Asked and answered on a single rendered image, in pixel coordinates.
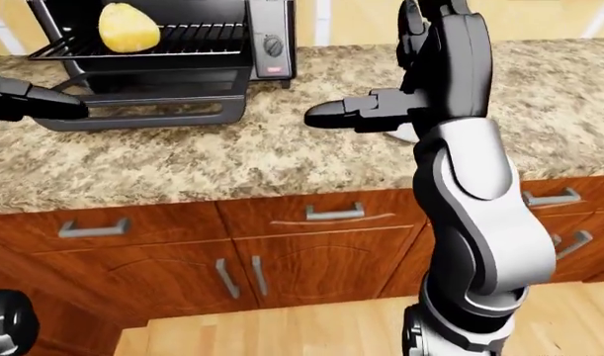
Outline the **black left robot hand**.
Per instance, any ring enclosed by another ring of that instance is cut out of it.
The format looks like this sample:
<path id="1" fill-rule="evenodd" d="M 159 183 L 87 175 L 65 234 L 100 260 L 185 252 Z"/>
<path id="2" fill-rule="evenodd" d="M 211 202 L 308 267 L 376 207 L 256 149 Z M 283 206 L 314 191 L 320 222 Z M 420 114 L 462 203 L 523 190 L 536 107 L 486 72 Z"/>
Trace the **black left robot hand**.
<path id="1" fill-rule="evenodd" d="M 81 120 L 87 106 L 76 97 L 0 76 L 0 121 L 18 122 L 24 117 L 47 120 Z"/>

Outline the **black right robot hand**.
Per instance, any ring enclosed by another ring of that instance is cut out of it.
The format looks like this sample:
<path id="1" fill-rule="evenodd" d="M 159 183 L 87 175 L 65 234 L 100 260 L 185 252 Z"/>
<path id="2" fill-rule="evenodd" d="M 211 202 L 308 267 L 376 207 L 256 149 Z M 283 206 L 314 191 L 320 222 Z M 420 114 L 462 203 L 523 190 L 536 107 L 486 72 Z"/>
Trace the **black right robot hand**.
<path id="1" fill-rule="evenodd" d="M 397 15 L 399 88 L 373 89 L 308 109 L 323 130 L 387 133 L 413 124 L 423 138 L 439 124 L 487 115 L 492 53 L 484 18 L 467 0 L 403 0 Z"/>

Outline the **white plate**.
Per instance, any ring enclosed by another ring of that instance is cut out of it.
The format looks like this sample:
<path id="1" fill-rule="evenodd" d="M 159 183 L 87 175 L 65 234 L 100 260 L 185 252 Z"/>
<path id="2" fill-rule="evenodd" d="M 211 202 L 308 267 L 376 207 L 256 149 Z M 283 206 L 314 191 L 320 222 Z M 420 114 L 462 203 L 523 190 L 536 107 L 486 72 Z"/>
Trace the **white plate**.
<path id="1" fill-rule="evenodd" d="M 385 135 L 399 139 L 401 141 L 407 141 L 411 143 L 419 142 L 419 137 L 414 129 L 413 124 L 401 124 L 397 130 L 387 132 Z"/>

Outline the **yellow bread loaf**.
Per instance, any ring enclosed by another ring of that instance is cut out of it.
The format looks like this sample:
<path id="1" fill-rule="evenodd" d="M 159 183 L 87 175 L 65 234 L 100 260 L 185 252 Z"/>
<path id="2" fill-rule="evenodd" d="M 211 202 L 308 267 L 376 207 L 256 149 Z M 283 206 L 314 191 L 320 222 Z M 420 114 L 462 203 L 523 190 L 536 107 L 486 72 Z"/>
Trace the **yellow bread loaf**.
<path id="1" fill-rule="evenodd" d="M 151 49 L 161 38 L 157 24 L 127 3 L 106 5 L 98 20 L 98 31 L 103 44 L 118 53 Z"/>

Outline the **black toaster oven door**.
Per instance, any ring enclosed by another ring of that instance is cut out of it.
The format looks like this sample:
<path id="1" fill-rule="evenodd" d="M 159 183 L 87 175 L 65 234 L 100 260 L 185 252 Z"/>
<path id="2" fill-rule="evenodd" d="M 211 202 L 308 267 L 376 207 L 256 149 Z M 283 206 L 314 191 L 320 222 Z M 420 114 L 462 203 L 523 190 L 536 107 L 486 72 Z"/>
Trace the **black toaster oven door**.
<path id="1" fill-rule="evenodd" d="M 76 121 L 36 119 L 35 122 L 61 133 L 234 124 L 245 112 L 250 75 L 249 67 L 88 71 L 72 76 L 54 89 L 62 91 L 74 85 L 88 85 L 93 93 L 76 97 L 90 108 L 219 103 L 221 109 L 210 114 L 135 115 Z"/>

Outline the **wooden cabinet drawer front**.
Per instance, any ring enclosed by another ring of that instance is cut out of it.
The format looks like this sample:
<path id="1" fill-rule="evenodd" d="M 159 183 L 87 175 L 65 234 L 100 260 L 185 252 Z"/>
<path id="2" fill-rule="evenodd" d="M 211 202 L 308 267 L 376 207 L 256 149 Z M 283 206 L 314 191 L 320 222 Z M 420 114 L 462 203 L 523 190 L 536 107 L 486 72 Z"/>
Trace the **wooden cabinet drawer front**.
<path id="1" fill-rule="evenodd" d="M 350 210 L 363 204 L 361 219 L 308 222 L 305 207 L 318 213 Z M 425 221 L 409 189 L 251 198 L 216 204 L 228 233 L 234 237 L 324 232 L 369 227 L 416 225 Z"/>
<path id="2" fill-rule="evenodd" d="M 536 216 L 593 213 L 604 210 L 604 176 L 527 180 L 521 183 L 522 192 L 530 191 L 536 197 L 558 195 L 565 187 L 578 192 L 582 200 L 566 205 L 529 207 L 530 210 Z"/>
<path id="3" fill-rule="evenodd" d="M 130 220 L 124 235 L 84 238 L 57 235 L 65 222 L 76 221 L 81 228 L 109 227 L 119 219 Z M 28 253 L 225 238 L 224 226 L 212 203 L 0 215 L 0 244 Z"/>

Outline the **grey oven control knob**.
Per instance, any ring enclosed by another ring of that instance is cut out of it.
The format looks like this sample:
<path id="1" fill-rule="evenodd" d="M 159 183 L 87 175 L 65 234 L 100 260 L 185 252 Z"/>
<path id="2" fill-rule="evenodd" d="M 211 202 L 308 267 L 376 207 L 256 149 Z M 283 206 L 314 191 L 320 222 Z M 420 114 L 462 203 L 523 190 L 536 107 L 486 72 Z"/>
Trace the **grey oven control knob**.
<path id="1" fill-rule="evenodd" d="M 267 55 L 278 58 L 283 55 L 286 44 L 277 35 L 266 35 L 263 41 L 263 49 Z"/>

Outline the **black toaster oven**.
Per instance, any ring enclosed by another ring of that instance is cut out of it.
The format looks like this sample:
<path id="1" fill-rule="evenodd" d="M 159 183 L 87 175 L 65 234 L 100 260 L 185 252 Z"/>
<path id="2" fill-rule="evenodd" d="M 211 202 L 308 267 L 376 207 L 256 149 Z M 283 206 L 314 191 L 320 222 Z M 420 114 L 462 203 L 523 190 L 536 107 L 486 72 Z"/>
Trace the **black toaster oven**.
<path id="1" fill-rule="evenodd" d="M 68 59 L 70 76 L 118 70 L 228 69 L 249 67 L 252 80 L 275 80 L 288 88 L 297 76 L 294 0 L 26 0 L 49 43 L 69 29 L 98 30 L 102 9 L 127 3 L 160 26 L 199 23 L 243 23 L 249 35 L 243 52 L 232 55 L 163 55 L 118 58 Z M 283 55 L 273 58 L 263 49 L 266 35 L 277 35 L 285 44 Z"/>

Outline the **wooden cabinet door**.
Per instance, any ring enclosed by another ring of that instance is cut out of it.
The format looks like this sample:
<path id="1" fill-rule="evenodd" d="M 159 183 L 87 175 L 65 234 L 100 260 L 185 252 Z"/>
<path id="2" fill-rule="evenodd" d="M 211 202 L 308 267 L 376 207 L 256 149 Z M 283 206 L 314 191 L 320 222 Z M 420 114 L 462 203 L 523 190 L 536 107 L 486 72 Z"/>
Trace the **wooden cabinet door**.
<path id="1" fill-rule="evenodd" d="M 541 221 L 556 241 L 557 252 L 574 243 L 578 230 L 593 236 L 591 242 L 557 261 L 553 283 L 604 280 L 604 213 L 550 216 Z"/>
<path id="2" fill-rule="evenodd" d="M 233 299 L 216 261 L 239 287 Z M 26 254 L 0 244 L 0 272 L 122 327 L 257 307 L 232 242 L 130 245 Z"/>
<path id="3" fill-rule="evenodd" d="M 374 299 L 423 224 L 234 241 L 261 308 L 289 308 Z M 262 296 L 251 257 L 259 255 L 268 285 Z"/>

